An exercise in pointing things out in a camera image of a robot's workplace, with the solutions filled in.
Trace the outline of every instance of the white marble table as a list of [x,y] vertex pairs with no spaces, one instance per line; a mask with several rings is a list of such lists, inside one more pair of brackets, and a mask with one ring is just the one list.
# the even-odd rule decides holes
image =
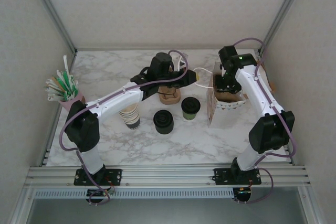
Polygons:
[[[73,74],[87,101],[98,99],[126,84],[129,79],[149,66],[151,59],[160,50],[141,51],[82,51],[78,52]],[[189,55],[190,69],[204,67],[212,70],[219,61],[218,49],[182,50]],[[240,53],[254,53],[240,50]],[[202,84],[208,85],[209,73],[199,72]],[[200,100],[201,110],[196,118],[187,121],[182,117],[181,102],[193,96]],[[156,111],[169,110],[174,117],[174,130],[161,135],[155,130],[153,116]],[[181,101],[176,105],[163,105],[157,94],[139,104],[141,124],[130,130],[116,114],[100,126],[98,149],[106,165],[158,165],[158,164],[205,164],[231,163],[233,158],[248,145],[248,132],[257,118],[247,102],[245,110],[233,127],[208,129],[206,89],[191,85],[181,89]],[[58,136],[65,123],[67,111],[62,109],[47,166],[80,165],[74,152],[63,151]],[[65,146],[73,144],[64,134]],[[281,148],[276,153],[284,154]],[[285,162],[286,159],[269,156],[268,162]]]

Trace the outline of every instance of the black lid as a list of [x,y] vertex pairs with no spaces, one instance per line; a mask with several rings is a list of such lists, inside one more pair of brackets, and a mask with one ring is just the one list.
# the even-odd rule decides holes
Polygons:
[[167,110],[159,110],[153,118],[156,130],[161,134],[168,134],[174,128],[173,115]]
[[201,103],[194,97],[187,97],[182,101],[181,108],[185,113],[192,115],[200,110]]

